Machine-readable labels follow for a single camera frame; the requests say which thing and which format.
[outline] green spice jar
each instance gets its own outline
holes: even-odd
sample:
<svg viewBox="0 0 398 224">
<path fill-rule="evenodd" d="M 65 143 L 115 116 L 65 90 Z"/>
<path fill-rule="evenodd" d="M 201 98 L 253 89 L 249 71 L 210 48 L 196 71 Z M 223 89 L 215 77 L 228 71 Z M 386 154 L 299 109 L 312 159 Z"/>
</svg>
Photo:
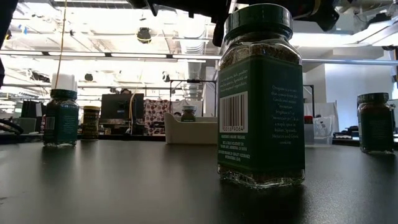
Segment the green spice jar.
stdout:
<svg viewBox="0 0 398 224">
<path fill-rule="evenodd" d="M 197 110 L 196 106 L 191 106 L 191 105 L 186 105 L 182 106 L 182 116 L 181 116 L 181 122 L 195 122 L 196 117 L 195 117 L 195 112 Z"/>
<path fill-rule="evenodd" d="M 218 172 L 255 189 L 305 176 L 302 59 L 290 12 L 255 4 L 226 21 L 218 75 Z"/>
<path fill-rule="evenodd" d="M 360 148 L 366 153 L 392 153 L 392 113 L 388 93 L 359 95 L 358 126 Z"/>
<path fill-rule="evenodd" d="M 77 92 L 51 90 L 47 103 L 43 143 L 50 147 L 75 146 L 77 140 L 79 105 Z"/>
<path fill-rule="evenodd" d="M 81 125 L 81 140 L 98 140 L 98 123 L 100 121 L 100 107 L 83 107 L 83 124 Z"/>
</svg>

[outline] tabletop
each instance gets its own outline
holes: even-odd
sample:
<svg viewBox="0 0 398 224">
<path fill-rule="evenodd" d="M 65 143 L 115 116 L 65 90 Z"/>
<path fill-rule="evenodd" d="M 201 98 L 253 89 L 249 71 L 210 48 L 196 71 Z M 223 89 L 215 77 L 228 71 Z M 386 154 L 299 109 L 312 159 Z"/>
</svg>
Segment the tabletop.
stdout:
<svg viewBox="0 0 398 224">
<path fill-rule="evenodd" d="M 216 146 L 0 146 L 0 224 L 398 222 L 395 156 L 332 146 L 305 158 L 301 186 L 256 191 L 220 182 Z"/>
</svg>

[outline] black lid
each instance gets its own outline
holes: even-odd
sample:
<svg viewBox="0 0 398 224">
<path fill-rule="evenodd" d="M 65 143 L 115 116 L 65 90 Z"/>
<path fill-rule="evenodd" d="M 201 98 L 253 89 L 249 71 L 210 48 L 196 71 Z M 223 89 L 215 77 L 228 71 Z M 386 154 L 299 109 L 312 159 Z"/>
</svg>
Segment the black lid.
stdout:
<svg viewBox="0 0 398 224">
<path fill-rule="evenodd" d="M 50 96 L 52 98 L 69 98 L 76 100 L 77 92 L 72 90 L 61 90 L 61 89 L 53 89 L 50 92 Z"/>
<path fill-rule="evenodd" d="M 225 22 L 225 39 L 233 39 L 255 31 L 279 32 L 290 40 L 293 35 L 292 15 L 285 7 L 276 4 L 255 4 L 240 9 Z"/>
<path fill-rule="evenodd" d="M 358 103 L 387 102 L 388 93 L 367 93 L 359 95 L 356 99 Z"/>
</svg>

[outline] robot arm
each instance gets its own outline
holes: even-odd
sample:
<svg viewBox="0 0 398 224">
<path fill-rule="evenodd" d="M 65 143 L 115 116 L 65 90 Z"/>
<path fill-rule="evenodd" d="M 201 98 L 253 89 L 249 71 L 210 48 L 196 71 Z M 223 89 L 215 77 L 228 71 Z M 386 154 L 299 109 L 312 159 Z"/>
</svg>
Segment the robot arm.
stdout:
<svg viewBox="0 0 398 224">
<path fill-rule="evenodd" d="M 216 24 L 213 44 L 221 47 L 224 37 L 224 22 L 228 17 L 231 0 L 127 0 L 133 8 L 151 9 L 154 16 L 160 7 L 172 7 L 187 11 L 190 17 L 201 14 L 211 17 Z M 339 14 L 335 11 L 338 0 L 237 0 L 240 4 L 273 3 L 286 7 L 293 18 L 316 22 L 322 30 L 329 31 L 336 24 Z"/>
</svg>

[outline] barcode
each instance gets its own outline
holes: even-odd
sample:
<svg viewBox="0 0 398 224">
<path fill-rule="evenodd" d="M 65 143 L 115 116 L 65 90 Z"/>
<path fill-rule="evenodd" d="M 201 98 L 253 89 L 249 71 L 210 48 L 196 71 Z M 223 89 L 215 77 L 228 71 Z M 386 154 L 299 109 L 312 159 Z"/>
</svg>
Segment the barcode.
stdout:
<svg viewBox="0 0 398 224">
<path fill-rule="evenodd" d="M 220 98 L 220 132 L 248 132 L 248 93 Z"/>
<path fill-rule="evenodd" d="M 55 126 L 55 118 L 54 117 L 45 118 L 45 129 L 46 130 L 54 130 L 54 126 Z"/>
</svg>

